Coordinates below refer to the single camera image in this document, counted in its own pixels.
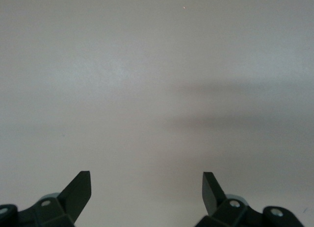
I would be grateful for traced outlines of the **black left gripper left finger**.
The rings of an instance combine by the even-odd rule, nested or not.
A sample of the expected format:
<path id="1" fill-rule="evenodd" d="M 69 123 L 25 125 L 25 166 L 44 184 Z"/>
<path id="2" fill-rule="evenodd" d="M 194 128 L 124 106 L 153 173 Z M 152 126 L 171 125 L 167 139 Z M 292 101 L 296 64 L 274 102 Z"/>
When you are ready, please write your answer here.
<path id="1" fill-rule="evenodd" d="M 73 227 L 91 198 L 91 175 L 81 171 L 56 195 L 48 195 L 19 211 L 14 204 L 0 206 L 2 227 Z"/>

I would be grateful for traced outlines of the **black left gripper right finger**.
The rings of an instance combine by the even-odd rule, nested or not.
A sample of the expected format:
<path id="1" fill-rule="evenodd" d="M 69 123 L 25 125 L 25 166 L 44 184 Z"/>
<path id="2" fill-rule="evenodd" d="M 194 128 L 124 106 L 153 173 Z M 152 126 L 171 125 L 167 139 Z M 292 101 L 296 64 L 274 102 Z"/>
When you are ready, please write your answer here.
<path id="1" fill-rule="evenodd" d="M 212 172 L 204 172 L 202 198 L 207 210 L 197 227 L 302 227 L 288 209 L 267 206 L 259 213 L 239 196 L 226 195 Z"/>

